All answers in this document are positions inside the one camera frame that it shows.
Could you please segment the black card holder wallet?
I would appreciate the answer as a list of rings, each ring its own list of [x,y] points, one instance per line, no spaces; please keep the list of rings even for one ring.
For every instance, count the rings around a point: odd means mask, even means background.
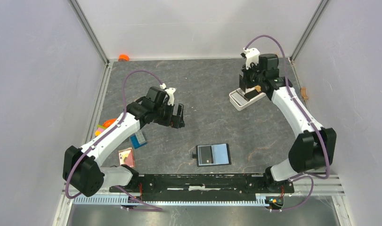
[[[205,145],[197,145],[195,147],[195,152],[192,153],[192,158],[196,160],[196,164],[198,167],[221,166],[221,165],[232,164],[228,143],[210,145],[212,147],[213,163],[203,164],[203,165],[199,163],[199,158],[198,158],[199,146],[205,146]]]

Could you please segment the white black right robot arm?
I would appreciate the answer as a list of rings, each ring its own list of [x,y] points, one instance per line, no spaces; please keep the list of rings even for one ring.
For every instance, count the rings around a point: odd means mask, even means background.
[[[286,160],[267,168],[263,186],[275,192],[282,181],[295,180],[303,174],[312,176],[311,170],[324,167],[329,177],[333,162],[336,132],[325,128],[308,112],[287,76],[279,73],[279,58],[275,54],[261,54],[256,48],[245,49],[241,56],[246,60],[240,75],[243,91],[264,93],[287,119],[295,135],[295,141]]]

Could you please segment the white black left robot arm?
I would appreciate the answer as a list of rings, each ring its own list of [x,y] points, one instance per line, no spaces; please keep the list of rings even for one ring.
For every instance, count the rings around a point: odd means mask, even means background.
[[[166,127],[182,128],[183,105],[174,103],[175,88],[163,85],[151,87],[147,94],[128,104],[119,117],[99,136],[77,148],[70,146],[64,155],[63,179],[65,194],[75,188],[87,197],[95,195],[101,188],[122,186],[133,192],[139,186],[129,166],[102,167],[107,157],[127,138],[145,125],[156,123]]]

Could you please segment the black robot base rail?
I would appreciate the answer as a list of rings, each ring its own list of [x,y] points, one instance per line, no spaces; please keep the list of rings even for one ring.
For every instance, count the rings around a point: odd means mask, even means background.
[[[262,174],[139,174],[122,186],[146,201],[253,201],[256,194],[292,194],[293,183]]]

